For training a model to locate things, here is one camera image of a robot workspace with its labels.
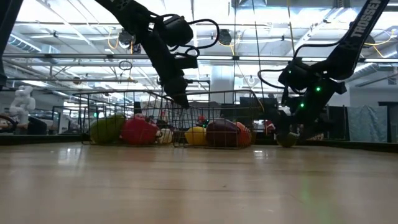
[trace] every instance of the black cable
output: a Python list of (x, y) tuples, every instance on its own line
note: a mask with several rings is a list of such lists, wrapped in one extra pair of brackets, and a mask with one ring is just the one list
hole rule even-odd
[(123, 71), (131, 70), (132, 63), (129, 62), (128, 60), (123, 60), (123, 61), (119, 62), (119, 68)]
[[(192, 46), (192, 45), (177, 45), (177, 46), (175, 46), (174, 48), (172, 48), (170, 50), (171, 52), (176, 51), (179, 47), (187, 47), (188, 49), (183, 54), (182, 53), (176, 53), (176, 55), (183, 55), (183, 56), (186, 56), (186, 57), (190, 56), (190, 57), (196, 57), (197, 58), (200, 55), (200, 51), (199, 51), (200, 49), (207, 49), (207, 48), (212, 47), (212, 46), (217, 44), (218, 40), (220, 39), (220, 27), (219, 27), (219, 25), (212, 19), (199, 19), (199, 20), (196, 20), (196, 21), (189, 22), (188, 24), (192, 25), (192, 24), (195, 24), (195, 23), (198, 23), (198, 22), (210, 22), (210, 23), (212, 23), (212, 24), (214, 24), (216, 26), (217, 35), (216, 35), (216, 38), (214, 39), (214, 42), (212, 44), (199, 46), (199, 47), (195, 47), (195, 46)], [(188, 53), (191, 50), (194, 50), (196, 52), (196, 55), (189, 55)]]
[(259, 72), (257, 72), (257, 76), (259, 77), (261, 82), (263, 82), (263, 83), (265, 83), (265, 84), (267, 84), (267, 85), (269, 85), (269, 86), (271, 86), (273, 88), (277, 88), (277, 89), (283, 90), (285, 88), (284, 86), (277, 86), (277, 85), (271, 84), (271, 83), (265, 81), (265, 79), (263, 79), (262, 75), (261, 75), (262, 72), (281, 72), (283, 70), (284, 69), (263, 69), (263, 70), (260, 70)]
[(200, 47), (197, 47), (197, 48), (198, 49), (206, 49), (206, 48), (209, 48), (209, 47), (212, 47), (212, 46), (216, 45), (218, 43), (218, 40), (220, 39), (220, 27), (218, 26), (218, 24), (213, 19), (199, 19), (199, 20), (195, 20), (195, 21), (189, 22), (188, 24), (192, 25), (192, 24), (196, 24), (198, 22), (210, 22), (210, 23), (214, 24), (214, 26), (216, 26), (217, 36), (216, 36), (216, 38), (215, 38), (215, 40), (214, 40), (214, 42), (212, 44), (200, 46)]
[(158, 17), (160, 17), (160, 18), (166, 18), (166, 17), (172, 17), (172, 16), (178, 16), (177, 14), (164, 14), (164, 15), (161, 15), (161, 16), (158, 16)]
[(340, 44), (342, 39), (340, 39), (339, 41), (332, 43), (332, 44), (303, 44), (297, 48), (296, 52), (294, 53), (293, 59), (295, 59), (297, 57), (299, 50), (303, 47), (332, 47), (332, 46)]

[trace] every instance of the white figure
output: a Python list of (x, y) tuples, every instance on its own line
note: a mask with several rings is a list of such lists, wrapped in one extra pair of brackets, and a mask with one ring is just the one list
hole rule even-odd
[(10, 106), (10, 115), (18, 116), (19, 124), (28, 125), (29, 112), (36, 108), (36, 101), (30, 97), (33, 88), (31, 86), (20, 86), (15, 91), (14, 101)]
[(170, 144), (173, 141), (173, 132), (169, 128), (162, 128), (160, 131), (157, 131), (156, 134), (157, 142), (159, 144)]

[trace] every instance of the industrial ceiling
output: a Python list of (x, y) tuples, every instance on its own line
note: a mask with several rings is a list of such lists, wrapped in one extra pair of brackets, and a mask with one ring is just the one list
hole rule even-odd
[[(220, 29), (228, 30), (232, 42), (216, 44), (201, 51), (198, 69), (185, 70), (186, 78), (209, 80), (212, 67), (234, 66), (235, 89), (261, 91), (256, 78), (261, 68), (283, 68), (293, 52), (302, 44), (329, 44), (336, 42), (348, 30), (364, 0), (296, 0), (286, 5), (282, 0), (139, 0), (156, 14), (179, 14), (186, 20), (213, 19)], [(371, 82), (376, 73), (395, 71), (397, 58), (398, 1), (390, 1), (386, 11), (373, 29), (375, 46), (362, 51), (360, 63), (350, 79), (352, 85)], [(199, 23), (192, 26), (191, 44), (206, 45), (213, 40), (214, 25)], [(70, 90), (145, 89), (160, 91), (157, 74), (150, 65), (145, 51), (130, 55), (128, 49), (117, 44), (122, 27), (114, 16), (94, 0), (24, 0), (3, 58), (7, 76), (11, 78), (40, 78), (59, 81), (25, 81), (37, 88), (59, 88), (58, 93)], [(327, 57), (333, 47), (305, 48), (300, 51), (308, 63)], [(11, 54), (73, 54), (70, 58), (27, 58)], [(130, 55), (127, 59), (117, 55)], [(127, 60), (127, 68), (119, 68)], [(278, 73), (264, 77), (277, 84)], [(82, 82), (65, 82), (80, 78)], [(190, 91), (208, 91), (207, 83), (192, 84)], [(268, 86), (269, 92), (278, 90)]]

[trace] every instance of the red object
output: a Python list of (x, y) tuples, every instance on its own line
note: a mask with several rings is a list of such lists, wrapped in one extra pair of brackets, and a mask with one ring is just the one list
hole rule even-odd
[(272, 124), (272, 121), (266, 120), (266, 122), (264, 122), (264, 129), (266, 131), (266, 135), (268, 135), (275, 130), (275, 126)]
[(206, 120), (206, 118), (203, 115), (198, 116), (198, 121), (204, 121), (204, 120)]
[(232, 121), (219, 118), (211, 121), (206, 128), (206, 140), (214, 147), (236, 147), (239, 128)]
[(250, 129), (245, 127), (245, 125), (243, 125), (240, 122), (236, 123), (237, 127), (240, 130), (240, 133), (238, 135), (238, 146), (250, 146), (251, 144), (251, 132)]
[(126, 121), (121, 131), (124, 141), (132, 145), (154, 144), (158, 131), (156, 124), (142, 114), (136, 114)]

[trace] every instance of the gray fabric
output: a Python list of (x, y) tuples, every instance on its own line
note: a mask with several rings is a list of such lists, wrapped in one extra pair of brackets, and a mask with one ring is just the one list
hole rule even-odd
[(356, 142), (387, 142), (387, 107), (349, 107), (349, 138)]

